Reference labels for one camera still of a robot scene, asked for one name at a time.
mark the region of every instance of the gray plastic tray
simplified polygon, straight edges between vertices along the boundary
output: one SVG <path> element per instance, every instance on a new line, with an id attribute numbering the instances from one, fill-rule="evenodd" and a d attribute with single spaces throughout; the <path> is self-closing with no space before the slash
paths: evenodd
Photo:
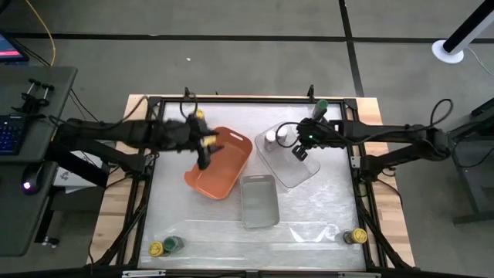
<path id="1" fill-rule="evenodd" d="M 248 229 L 265 228 L 279 222 L 278 195 L 271 175 L 246 176 L 240 180 L 242 221 Z"/>

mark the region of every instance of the computer monitor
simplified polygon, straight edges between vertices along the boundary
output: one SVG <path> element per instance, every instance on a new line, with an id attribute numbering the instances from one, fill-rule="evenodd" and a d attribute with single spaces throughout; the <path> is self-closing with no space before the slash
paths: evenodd
<path id="1" fill-rule="evenodd" d="M 29 57 L 0 34 L 0 63 L 29 61 Z"/>

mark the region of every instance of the can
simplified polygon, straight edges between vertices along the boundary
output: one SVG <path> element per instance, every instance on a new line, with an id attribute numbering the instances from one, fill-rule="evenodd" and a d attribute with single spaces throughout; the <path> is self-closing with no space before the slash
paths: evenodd
<path id="1" fill-rule="evenodd" d="M 268 131 L 266 132 L 266 135 L 264 137 L 264 148 L 267 151 L 271 151 L 276 147 L 278 143 L 276 143 L 276 132 L 275 131 Z"/>
<path id="2" fill-rule="evenodd" d="M 328 105 L 327 100 L 319 100 L 312 110 L 312 118 L 316 119 L 317 117 L 322 117 L 321 114 L 325 113 L 324 111 L 327 109 Z"/>
<path id="3" fill-rule="evenodd" d="M 287 134 L 288 134 L 288 130 L 286 129 L 286 127 L 281 127 L 280 129 L 278 129 L 276 138 L 280 143 L 285 143 Z"/>
<path id="4" fill-rule="evenodd" d="M 367 232 L 361 228 L 344 232 L 343 240 L 346 244 L 364 244 L 367 241 Z"/>
<path id="5" fill-rule="evenodd" d="M 163 256 L 164 247 L 162 242 L 153 242 L 149 245 L 149 255 L 152 257 Z"/>
<path id="6" fill-rule="evenodd" d="M 184 248 L 184 241 L 178 236 L 168 236 L 166 239 L 164 239 L 163 244 L 164 254 L 166 256 Z"/>

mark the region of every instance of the keyboard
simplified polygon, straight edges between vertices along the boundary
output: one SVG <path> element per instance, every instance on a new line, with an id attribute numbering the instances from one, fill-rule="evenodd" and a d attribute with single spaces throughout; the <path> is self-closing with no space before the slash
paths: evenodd
<path id="1" fill-rule="evenodd" d="M 0 115 L 0 155 L 17 155 L 24 139 L 24 116 Z"/>

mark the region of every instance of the clear plastic container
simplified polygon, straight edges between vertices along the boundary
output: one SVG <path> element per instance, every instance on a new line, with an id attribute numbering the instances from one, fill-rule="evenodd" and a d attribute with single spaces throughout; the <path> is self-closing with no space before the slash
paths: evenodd
<path id="1" fill-rule="evenodd" d="M 245 176 L 240 180 L 242 221 L 247 229 L 278 224 L 279 209 L 276 182 L 272 175 Z"/>
<path id="2" fill-rule="evenodd" d="M 266 134 L 275 131 L 282 123 L 270 127 L 266 131 L 255 137 L 257 151 L 261 154 L 262 159 L 267 164 L 269 170 L 286 188 L 294 188 L 304 182 L 306 179 L 315 175 L 320 169 L 320 163 L 314 160 L 310 154 L 304 161 L 299 161 L 292 154 L 293 147 L 281 147 L 274 142 L 265 146 Z M 296 133 L 293 131 L 294 125 L 286 125 L 286 139 L 282 144 L 290 145 L 296 140 Z"/>

